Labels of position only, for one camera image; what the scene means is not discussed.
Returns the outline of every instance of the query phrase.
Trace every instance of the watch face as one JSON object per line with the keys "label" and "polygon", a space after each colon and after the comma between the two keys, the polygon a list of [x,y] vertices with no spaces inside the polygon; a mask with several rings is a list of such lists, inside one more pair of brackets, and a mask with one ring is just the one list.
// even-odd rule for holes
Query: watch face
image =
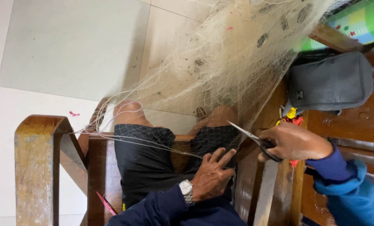
{"label": "watch face", "polygon": [[188,181],[182,181],[179,186],[183,195],[188,195],[191,192],[192,186]]}

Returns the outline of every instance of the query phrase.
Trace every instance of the gray bag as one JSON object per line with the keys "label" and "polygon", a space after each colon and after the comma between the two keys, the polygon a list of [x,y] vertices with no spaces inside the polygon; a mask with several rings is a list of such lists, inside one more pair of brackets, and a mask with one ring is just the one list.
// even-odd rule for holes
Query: gray bag
{"label": "gray bag", "polygon": [[374,90],[372,67],[360,52],[291,67],[289,100],[299,110],[342,110],[363,105]]}

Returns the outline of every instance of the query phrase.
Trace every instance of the black scissor handle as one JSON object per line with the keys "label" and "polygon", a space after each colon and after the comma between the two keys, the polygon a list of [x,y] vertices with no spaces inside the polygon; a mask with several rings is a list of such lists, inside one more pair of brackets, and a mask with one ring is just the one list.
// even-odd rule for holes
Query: black scissor handle
{"label": "black scissor handle", "polygon": [[261,151],[264,152],[266,156],[268,156],[270,159],[272,159],[275,162],[281,163],[283,161],[283,158],[279,158],[267,151],[268,148],[274,148],[275,145],[270,140],[261,140]]}

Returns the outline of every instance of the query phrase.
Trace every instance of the hand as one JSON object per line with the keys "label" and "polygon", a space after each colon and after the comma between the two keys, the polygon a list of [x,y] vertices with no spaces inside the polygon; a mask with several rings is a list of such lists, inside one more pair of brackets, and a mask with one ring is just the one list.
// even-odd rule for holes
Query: hand
{"label": "hand", "polygon": [[[271,139],[276,147],[267,149],[268,152],[284,159],[321,159],[333,152],[329,141],[300,126],[284,121],[269,130],[262,131],[259,138]],[[268,159],[264,153],[258,156],[261,162]]]}
{"label": "hand", "polygon": [[219,148],[213,154],[204,155],[199,170],[190,181],[193,184],[195,203],[223,195],[230,178],[234,175],[234,169],[223,168],[236,154],[236,150],[231,149],[218,162],[218,158],[225,150]]}

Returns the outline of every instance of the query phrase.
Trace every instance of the blue jacket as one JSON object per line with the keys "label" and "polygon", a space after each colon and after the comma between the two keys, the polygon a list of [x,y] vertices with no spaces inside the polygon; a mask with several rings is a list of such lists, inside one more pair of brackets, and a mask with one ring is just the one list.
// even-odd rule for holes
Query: blue jacket
{"label": "blue jacket", "polygon": [[[374,185],[365,178],[366,167],[360,161],[345,162],[337,148],[322,160],[311,160],[320,177],[314,188],[328,196],[328,208],[337,225],[374,226]],[[109,219],[107,226],[220,226],[247,225],[233,206],[222,197],[188,208],[179,186],[153,193],[126,211]]]}

